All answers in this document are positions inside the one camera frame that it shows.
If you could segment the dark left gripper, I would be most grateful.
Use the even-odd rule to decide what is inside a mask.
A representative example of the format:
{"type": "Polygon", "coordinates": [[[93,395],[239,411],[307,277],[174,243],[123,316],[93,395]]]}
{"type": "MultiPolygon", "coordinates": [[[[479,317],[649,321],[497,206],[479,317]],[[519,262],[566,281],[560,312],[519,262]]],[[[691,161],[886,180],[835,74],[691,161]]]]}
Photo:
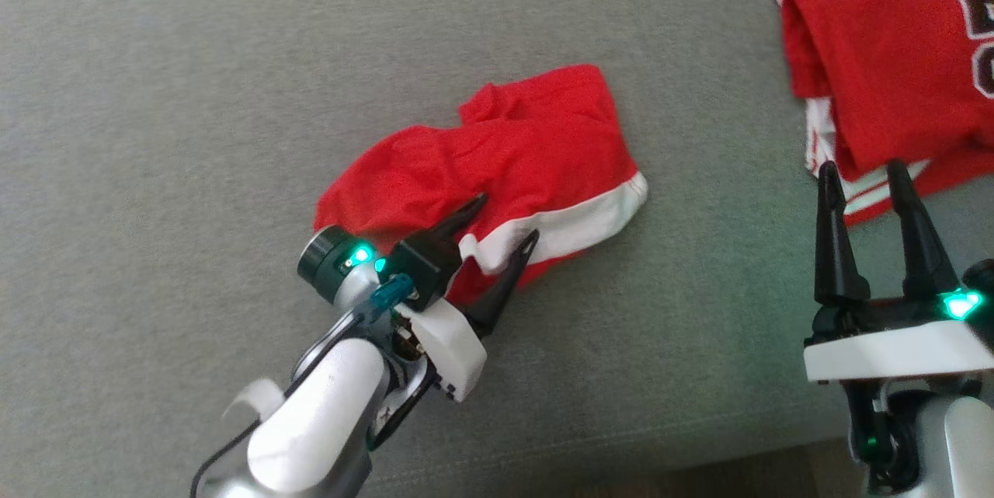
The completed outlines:
{"type": "MultiPolygon", "coordinates": [[[[386,254],[340,226],[327,226],[316,232],[303,249],[297,275],[334,306],[356,306],[390,279],[405,275],[412,288],[401,303],[429,306],[447,292],[452,277],[461,268],[461,255],[454,244],[487,200],[486,193],[477,193],[440,219],[432,230],[419,230],[405,237],[386,254]]],[[[493,285],[463,310],[476,336],[493,333],[539,239],[539,230],[532,230],[522,239],[493,285]]]]}

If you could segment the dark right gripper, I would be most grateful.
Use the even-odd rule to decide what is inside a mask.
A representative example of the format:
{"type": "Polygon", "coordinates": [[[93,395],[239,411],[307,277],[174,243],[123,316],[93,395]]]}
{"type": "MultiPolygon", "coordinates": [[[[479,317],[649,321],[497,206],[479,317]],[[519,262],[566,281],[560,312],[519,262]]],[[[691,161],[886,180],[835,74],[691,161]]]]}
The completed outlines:
{"type": "Polygon", "coordinates": [[[871,290],[858,271],[844,219],[847,200],[841,176],[835,162],[823,162],[818,169],[814,300],[825,306],[815,314],[808,345],[952,320],[968,326],[991,348],[993,260],[969,267],[960,287],[908,166],[892,159],[887,174],[892,207],[901,222],[905,298],[869,300],[871,290]]]}

